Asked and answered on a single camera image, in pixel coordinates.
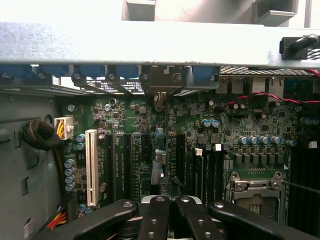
blue tab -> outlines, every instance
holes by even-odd
[[[213,69],[213,66],[192,66],[192,74],[194,80],[208,80],[214,75]]]
[[[28,79],[33,76],[31,65],[11,64],[0,65],[0,72],[2,74],[8,74],[15,78]]]
[[[137,65],[117,65],[116,74],[124,79],[135,79],[139,76]]]
[[[86,77],[93,79],[106,76],[106,67],[104,65],[80,65],[80,71]]]
[[[69,75],[69,65],[40,65],[42,70],[56,78],[61,78]]]

white power connector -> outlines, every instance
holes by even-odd
[[[72,116],[66,116],[66,117],[57,117],[54,119],[54,126],[57,125],[58,121],[63,122],[63,137],[61,140],[67,140],[70,138],[73,138],[74,136],[74,118]]]

white pci slot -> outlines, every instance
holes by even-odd
[[[86,195],[87,205],[96,206],[99,201],[97,130],[85,131]]]

white connector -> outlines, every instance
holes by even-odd
[[[57,125],[58,121],[62,121],[63,131],[61,140],[67,140],[74,136],[74,118],[72,116],[58,117],[54,119],[54,126]]]
[[[85,131],[87,205],[95,207],[99,201],[97,130]]]

metal frame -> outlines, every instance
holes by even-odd
[[[214,65],[320,69],[320,60],[282,60],[283,37],[320,29],[192,22],[0,22],[0,64]]]

